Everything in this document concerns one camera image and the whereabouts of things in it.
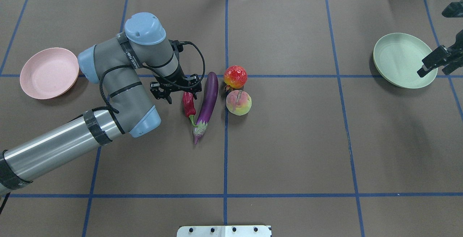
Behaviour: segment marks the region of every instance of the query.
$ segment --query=pink plate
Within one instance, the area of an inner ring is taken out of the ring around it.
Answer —
[[[32,56],[24,65],[20,83],[29,96],[46,100],[67,92],[79,77],[77,57],[64,48],[49,48]]]

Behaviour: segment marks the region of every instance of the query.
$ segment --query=silver metal tube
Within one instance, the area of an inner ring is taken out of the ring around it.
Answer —
[[[94,112],[101,129],[113,140],[122,135],[107,110]],[[11,170],[25,181],[33,181],[69,161],[99,147],[80,117],[5,152]],[[0,185],[0,195],[10,190]]]

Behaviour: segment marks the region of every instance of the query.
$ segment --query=plate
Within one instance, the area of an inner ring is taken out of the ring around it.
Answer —
[[[375,44],[373,60],[381,76],[390,83],[407,89],[429,85],[437,76],[437,69],[421,78],[416,72],[421,61],[432,50],[422,40],[402,33],[387,34]]]
[[[77,77],[77,57],[64,48],[49,48],[26,62],[21,70],[20,83],[30,97],[46,100],[67,92]]]

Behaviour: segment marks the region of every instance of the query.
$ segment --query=green pepper stem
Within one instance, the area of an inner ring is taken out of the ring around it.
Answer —
[[[198,125],[195,125],[195,115],[190,115],[189,118],[191,120],[191,124],[193,125],[193,127],[197,128]]]

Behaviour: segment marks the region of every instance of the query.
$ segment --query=red fruit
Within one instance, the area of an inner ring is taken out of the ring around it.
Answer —
[[[246,70],[238,65],[234,65],[226,69],[224,74],[225,83],[233,89],[242,88],[248,80]]]

